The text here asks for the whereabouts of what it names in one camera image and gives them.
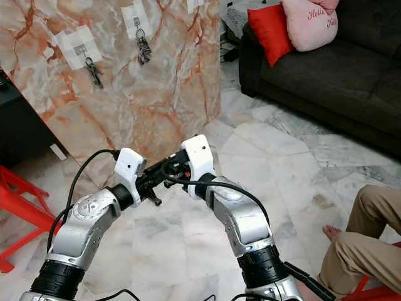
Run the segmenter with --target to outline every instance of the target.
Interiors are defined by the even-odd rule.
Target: red pillow
[[[284,55],[294,50],[288,38],[287,18],[283,5],[262,9],[248,9],[248,22],[264,49],[270,67]]]

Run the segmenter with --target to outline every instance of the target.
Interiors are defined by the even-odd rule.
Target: pink pillow
[[[309,0],[323,7],[328,15],[331,15],[336,9],[339,0]]]
[[[330,16],[309,0],[281,0],[287,16],[288,36],[298,51],[310,51],[334,40],[337,14]]]

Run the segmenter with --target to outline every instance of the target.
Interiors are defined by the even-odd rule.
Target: black cabinet
[[[10,168],[60,143],[13,83],[4,77],[3,74],[0,78],[0,164]]]

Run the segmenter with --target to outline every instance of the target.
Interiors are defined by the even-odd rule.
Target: marble partition
[[[153,35],[152,60],[141,66],[121,7],[132,0],[3,0],[0,62],[79,164],[102,148],[131,147],[150,162],[177,150],[220,111],[219,3],[143,0]],[[87,25],[102,54],[104,89],[86,68],[71,70],[53,36]],[[111,184],[113,160],[88,174]]]

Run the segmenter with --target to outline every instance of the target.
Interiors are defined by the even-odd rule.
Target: person's leg
[[[363,275],[401,293],[400,258],[401,248],[359,233],[341,232],[326,253],[318,280],[338,298],[351,293]]]
[[[365,186],[355,198],[346,231],[379,238],[386,224],[401,235],[401,191]]]

